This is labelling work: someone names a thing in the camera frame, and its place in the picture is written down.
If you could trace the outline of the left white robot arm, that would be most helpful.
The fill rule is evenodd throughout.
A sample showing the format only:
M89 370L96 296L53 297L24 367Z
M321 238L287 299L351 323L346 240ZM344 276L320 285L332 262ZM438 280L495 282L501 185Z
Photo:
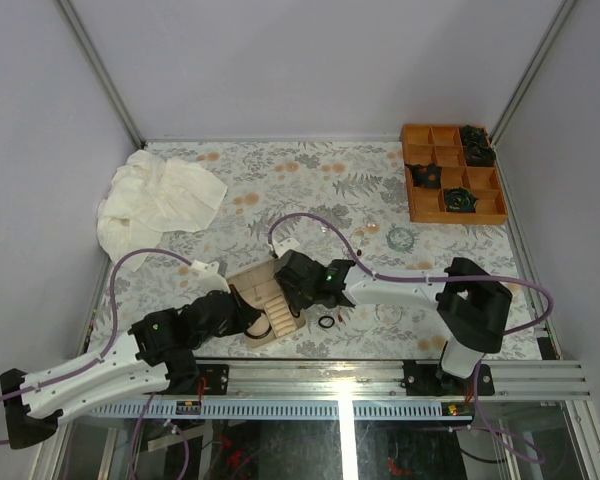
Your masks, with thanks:
M29 448L95 408L145 393L188 394L199 385L194 356L206 341L247 332L264 315L235 289L212 291L179 309L146 315L91 352L37 373L0 376L7 444Z

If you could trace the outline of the black fabric flower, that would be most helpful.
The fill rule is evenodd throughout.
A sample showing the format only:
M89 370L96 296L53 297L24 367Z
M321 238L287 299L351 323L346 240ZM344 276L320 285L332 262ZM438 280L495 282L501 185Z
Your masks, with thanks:
M465 162L468 166L491 168L496 161L495 151L487 144L469 143L464 147Z
M463 145L470 143L487 144L489 142L488 133L482 127L465 125L459 129L459 133Z

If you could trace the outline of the beige jewelry box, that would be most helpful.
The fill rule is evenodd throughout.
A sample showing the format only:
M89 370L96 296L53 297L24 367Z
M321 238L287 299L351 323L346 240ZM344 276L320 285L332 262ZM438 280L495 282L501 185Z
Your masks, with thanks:
M274 279L273 260L252 264L241 271L228 276L227 281L234 284L241 296L253 307L265 311L272 332L263 339L252 340L245 336L250 349L262 349L291 337L306 326L303 314L293 316L283 292Z

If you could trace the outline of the black flower green swirls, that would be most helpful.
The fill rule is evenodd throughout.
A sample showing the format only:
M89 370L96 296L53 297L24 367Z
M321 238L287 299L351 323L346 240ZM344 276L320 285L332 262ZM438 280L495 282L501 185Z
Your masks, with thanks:
M445 209L449 213L475 213L478 198L468 189L457 187L443 192Z

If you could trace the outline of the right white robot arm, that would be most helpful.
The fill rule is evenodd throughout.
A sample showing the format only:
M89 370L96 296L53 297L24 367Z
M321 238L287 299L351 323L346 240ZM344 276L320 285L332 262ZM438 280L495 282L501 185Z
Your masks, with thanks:
M354 260L337 259L324 266L289 250L274 262L274 279L294 313L314 305L386 305L436 313L450 338L435 378L438 387L452 395L470 385L485 355L500 351L513 298L500 281L461 257L444 270L407 277L373 271Z

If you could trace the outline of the floral patterned tablecloth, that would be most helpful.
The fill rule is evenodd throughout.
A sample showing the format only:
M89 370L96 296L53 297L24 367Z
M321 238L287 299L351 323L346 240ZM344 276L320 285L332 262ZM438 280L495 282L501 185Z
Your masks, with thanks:
M403 155L399 142L151 143L147 152L179 157L214 173L228 191L216 218L201 232L165 234L158 248L203 262L224 260L228 272L270 259L266 234L291 212L317 215L338 228L370 267L396 270L443 269L454 257L473 260L495 275L520 277L505 226L413 223L409 218ZM374 222L377 234L364 227ZM290 219L275 239L300 242L300 250L326 265L347 258L334 233L319 222ZM416 236L413 250L390 249L386 235L404 227ZM138 270L121 269L115 297L119 328L146 314L181 307L202 292L186 265L151 254ZM345 317L340 322L338 314ZM206 357L314 359L439 358L450 334L434 312L413 307L365 306L333 313L306 311L300 332L262 349L244 336L213 339L197 353Z

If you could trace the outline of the orange wooden divided tray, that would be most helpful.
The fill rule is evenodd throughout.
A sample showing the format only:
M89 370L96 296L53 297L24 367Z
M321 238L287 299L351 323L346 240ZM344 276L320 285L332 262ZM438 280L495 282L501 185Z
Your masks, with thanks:
M468 166L459 129L465 125L405 124L401 130L410 219L417 223L502 225L508 219L496 161L491 168ZM441 188L416 188L408 164L442 168ZM477 198L475 213L449 213L443 192L463 187Z

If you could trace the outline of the black flower orange dots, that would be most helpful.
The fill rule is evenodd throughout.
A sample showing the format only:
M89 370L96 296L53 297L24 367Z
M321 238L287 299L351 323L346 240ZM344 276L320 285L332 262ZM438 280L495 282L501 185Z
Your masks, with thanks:
M442 168L434 163L428 165L408 164L408 171L416 188L440 189Z

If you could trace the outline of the black fabric flower top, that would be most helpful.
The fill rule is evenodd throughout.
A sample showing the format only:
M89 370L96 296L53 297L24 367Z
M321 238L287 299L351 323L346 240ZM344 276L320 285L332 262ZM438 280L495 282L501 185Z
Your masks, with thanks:
M463 145L470 143L487 144L489 142L488 133L482 127L465 125L459 129L459 133Z

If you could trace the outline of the black bangle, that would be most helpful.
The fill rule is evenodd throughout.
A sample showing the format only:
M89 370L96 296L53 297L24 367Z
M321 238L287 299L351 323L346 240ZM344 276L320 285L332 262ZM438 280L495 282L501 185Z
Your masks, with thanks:
M252 340L260 340L266 338L272 332L270 322L264 318L255 322L244 334L247 338Z

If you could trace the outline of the white crumpled cloth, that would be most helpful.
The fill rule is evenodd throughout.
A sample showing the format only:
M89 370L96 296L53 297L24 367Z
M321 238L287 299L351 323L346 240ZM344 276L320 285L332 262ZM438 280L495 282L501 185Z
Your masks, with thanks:
M227 191L196 163L138 150L117 169L98 206L97 239L117 263L133 251L157 247L166 233L207 229Z

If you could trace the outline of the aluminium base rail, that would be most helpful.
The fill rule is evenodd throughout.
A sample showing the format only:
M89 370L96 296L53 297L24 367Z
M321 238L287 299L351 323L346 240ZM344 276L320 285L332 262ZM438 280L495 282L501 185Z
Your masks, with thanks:
M212 381L222 394L134 396L92 411L102 419L464 421L473 414L473 385L443 394L428 388L433 361L232 360ZM486 360L479 402L573 402L590 398L576 361Z

